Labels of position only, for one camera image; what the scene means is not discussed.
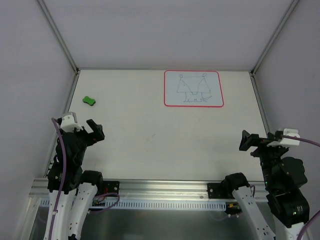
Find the green whiteboard eraser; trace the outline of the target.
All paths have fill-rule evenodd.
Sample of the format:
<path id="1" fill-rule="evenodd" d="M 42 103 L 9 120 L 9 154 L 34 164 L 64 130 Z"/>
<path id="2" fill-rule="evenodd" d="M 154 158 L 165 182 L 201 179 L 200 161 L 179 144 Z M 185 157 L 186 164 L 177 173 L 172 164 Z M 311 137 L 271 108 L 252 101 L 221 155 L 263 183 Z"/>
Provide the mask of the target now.
<path id="1" fill-rule="evenodd" d="M 96 104 L 96 100 L 94 98 L 89 97 L 89 96 L 85 96 L 82 99 L 82 102 L 89 105 L 89 106 L 94 106 Z"/>

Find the pink framed whiteboard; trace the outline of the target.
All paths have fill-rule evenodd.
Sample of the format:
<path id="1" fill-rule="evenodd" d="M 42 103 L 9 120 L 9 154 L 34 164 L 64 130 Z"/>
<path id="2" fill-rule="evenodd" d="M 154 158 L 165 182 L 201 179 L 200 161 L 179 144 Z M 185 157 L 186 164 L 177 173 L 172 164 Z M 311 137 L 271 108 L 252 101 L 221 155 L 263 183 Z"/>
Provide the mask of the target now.
<path id="1" fill-rule="evenodd" d="M 166 70 L 164 105 L 185 108 L 222 108 L 225 104 L 218 71 Z"/>

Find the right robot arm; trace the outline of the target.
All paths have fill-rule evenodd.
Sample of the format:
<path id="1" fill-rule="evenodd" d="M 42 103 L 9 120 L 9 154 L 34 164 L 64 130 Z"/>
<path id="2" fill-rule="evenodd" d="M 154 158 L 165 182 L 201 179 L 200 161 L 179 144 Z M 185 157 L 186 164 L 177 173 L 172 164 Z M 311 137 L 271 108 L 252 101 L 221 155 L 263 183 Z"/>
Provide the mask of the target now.
<path id="1" fill-rule="evenodd" d="M 245 216 L 256 240 L 301 240 L 303 227 L 310 218 L 310 206 L 300 191 L 307 183 L 303 161 L 294 157 L 284 157 L 290 147 L 300 144 L 296 129 L 268 133 L 266 138 L 258 134 L 242 131 L 240 151 L 254 147 L 251 156 L 259 158 L 263 175 L 266 199 L 275 222 L 275 231 L 258 208 L 251 186 L 241 172 L 227 175 L 220 183 L 222 193 L 234 198 Z"/>

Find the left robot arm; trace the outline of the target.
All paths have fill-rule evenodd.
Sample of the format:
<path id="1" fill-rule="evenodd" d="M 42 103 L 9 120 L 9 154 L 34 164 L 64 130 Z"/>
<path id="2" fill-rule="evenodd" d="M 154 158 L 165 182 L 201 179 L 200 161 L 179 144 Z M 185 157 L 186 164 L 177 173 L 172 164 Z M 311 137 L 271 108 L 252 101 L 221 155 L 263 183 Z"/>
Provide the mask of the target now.
<path id="1" fill-rule="evenodd" d="M 52 118 L 57 133 L 53 164 L 47 174 L 49 212 L 44 239 L 79 240 L 94 196 L 104 191 L 102 173 L 83 170 L 88 147 L 105 139 L 103 127 L 92 119 L 92 132 L 79 126 L 73 116 Z"/>

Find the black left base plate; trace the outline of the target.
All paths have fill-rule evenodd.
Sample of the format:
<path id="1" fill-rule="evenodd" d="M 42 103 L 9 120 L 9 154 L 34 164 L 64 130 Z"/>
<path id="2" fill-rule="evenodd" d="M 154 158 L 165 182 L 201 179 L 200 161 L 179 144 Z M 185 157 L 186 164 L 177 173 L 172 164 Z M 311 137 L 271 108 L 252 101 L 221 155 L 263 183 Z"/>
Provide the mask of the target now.
<path id="1" fill-rule="evenodd" d="M 120 182 L 115 180 L 103 180 L 99 194 L 119 193 Z"/>

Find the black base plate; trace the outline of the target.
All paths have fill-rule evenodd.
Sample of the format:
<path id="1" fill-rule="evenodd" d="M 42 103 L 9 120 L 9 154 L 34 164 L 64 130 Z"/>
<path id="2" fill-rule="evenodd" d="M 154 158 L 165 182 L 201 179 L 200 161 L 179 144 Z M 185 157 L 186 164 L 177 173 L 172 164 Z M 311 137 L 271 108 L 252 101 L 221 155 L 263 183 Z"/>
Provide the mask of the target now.
<path id="1" fill-rule="evenodd" d="M 115 180 L 103 180 L 99 194 L 119 193 L 120 182 Z"/>
<path id="2" fill-rule="evenodd" d="M 207 184 L 207 195 L 209 199 L 226 199 L 228 193 L 221 183 L 210 182 Z"/>

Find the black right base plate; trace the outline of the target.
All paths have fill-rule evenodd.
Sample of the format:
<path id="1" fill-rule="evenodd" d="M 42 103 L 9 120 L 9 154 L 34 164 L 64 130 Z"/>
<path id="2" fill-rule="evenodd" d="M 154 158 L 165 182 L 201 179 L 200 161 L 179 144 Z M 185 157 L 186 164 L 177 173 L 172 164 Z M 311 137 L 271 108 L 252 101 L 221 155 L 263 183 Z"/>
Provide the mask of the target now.
<path id="1" fill-rule="evenodd" d="M 210 182 L 207 184 L 207 195 L 209 199 L 226 199 L 228 193 L 221 183 Z"/>

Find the right aluminium frame post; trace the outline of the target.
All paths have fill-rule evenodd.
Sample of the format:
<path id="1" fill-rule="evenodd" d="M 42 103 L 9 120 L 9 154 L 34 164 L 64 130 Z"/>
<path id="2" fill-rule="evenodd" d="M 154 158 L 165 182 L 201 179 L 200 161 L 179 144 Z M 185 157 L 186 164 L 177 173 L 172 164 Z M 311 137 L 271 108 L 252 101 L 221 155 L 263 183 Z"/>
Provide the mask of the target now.
<path id="1" fill-rule="evenodd" d="M 267 41 L 265 47 L 263 48 L 261 54 L 259 55 L 255 65 L 253 66 L 250 73 L 254 76 L 260 66 L 262 65 L 263 61 L 267 57 L 268 53 L 271 51 L 274 43 L 276 42 L 278 36 L 282 32 L 283 28 L 285 27 L 286 23 L 290 19 L 291 15 L 293 14 L 294 10 L 296 9 L 297 5 L 300 3 L 300 0 L 291 0 L 288 7 L 286 8 L 284 14 L 280 18 L 276 28 L 272 32 L 269 40 Z"/>

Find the aluminium frame post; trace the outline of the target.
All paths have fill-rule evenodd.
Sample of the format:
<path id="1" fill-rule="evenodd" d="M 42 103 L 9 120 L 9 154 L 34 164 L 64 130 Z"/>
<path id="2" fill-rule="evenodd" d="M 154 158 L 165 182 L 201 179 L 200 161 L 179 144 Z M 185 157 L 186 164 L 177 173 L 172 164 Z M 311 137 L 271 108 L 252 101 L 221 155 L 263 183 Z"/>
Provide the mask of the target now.
<path id="1" fill-rule="evenodd" d="M 75 74 L 77 74 L 79 72 L 79 68 L 74 60 L 74 58 L 71 55 L 71 52 L 69 50 L 69 48 L 66 45 L 65 40 L 63 39 L 63 36 L 60 33 L 60 30 L 46 4 L 46 2 L 44 0 L 36 0 L 37 4 L 39 5 L 40 10 L 42 11 L 45 20 L 47 21 L 50 29 L 53 32 L 53 35 L 55 37 L 55 39 L 57 40 L 64 56 L 66 57 L 71 69 L 73 70 L 73 72 Z"/>
<path id="2" fill-rule="evenodd" d="M 254 76 L 260 66 L 262 65 L 263 61 L 267 57 L 268 53 L 271 51 L 274 43 L 276 42 L 278 36 L 282 32 L 283 28 L 285 27 L 286 23 L 290 19 L 291 15 L 293 14 L 294 10 L 296 9 L 297 5 L 300 3 L 300 0 L 291 0 L 288 7 L 286 8 L 284 14 L 280 18 L 276 28 L 272 32 L 269 40 L 267 41 L 265 47 L 263 48 L 261 54 L 259 55 L 255 65 L 253 66 L 250 73 Z"/>

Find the aluminium mounting rail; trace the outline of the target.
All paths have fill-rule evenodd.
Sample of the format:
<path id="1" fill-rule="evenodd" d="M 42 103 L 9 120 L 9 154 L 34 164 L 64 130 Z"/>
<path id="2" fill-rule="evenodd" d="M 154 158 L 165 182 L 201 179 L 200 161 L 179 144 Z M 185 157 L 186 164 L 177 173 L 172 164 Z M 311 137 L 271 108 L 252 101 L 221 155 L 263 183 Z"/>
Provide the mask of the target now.
<path id="1" fill-rule="evenodd" d="M 163 201 L 207 201 L 208 184 L 220 184 L 221 181 L 192 181 L 192 180 L 143 180 L 143 179 L 106 179 L 118 181 L 121 199 L 126 200 L 163 200 Z M 263 181 L 252 181 L 255 185 L 255 200 L 266 202 L 268 192 Z M 28 197 L 47 197 L 48 180 L 34 179 Z"/>

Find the left aluminium frame post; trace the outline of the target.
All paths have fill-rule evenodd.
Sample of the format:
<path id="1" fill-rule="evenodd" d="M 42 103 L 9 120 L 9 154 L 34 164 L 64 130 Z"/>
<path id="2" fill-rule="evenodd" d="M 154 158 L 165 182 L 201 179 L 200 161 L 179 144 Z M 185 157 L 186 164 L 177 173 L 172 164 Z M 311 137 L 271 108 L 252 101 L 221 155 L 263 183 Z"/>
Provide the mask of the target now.
<path id="1" fill-rule="evenodd" d="M 60 33 L 60 30 L 46 4 L 46 2 L 44 0 L 36 0 L 37 4 L 39 5 L 40 10 L 42 11 L 45 20 L 47 21 L 50 29 L 53 32 L 53 35 L 55 37 L 55 39 L 57 40 L 64 56 L 66 57 L 71 69 L 73 70 L 73 72 L 75 74 L 77 74 L 79 72 L 79 68 L 74 60 L 74 58 L 71 55 L 71 52 L 69 50 L 69 48 L 66 45 L 65 40 L 63 39 L 63 36 Z"/>

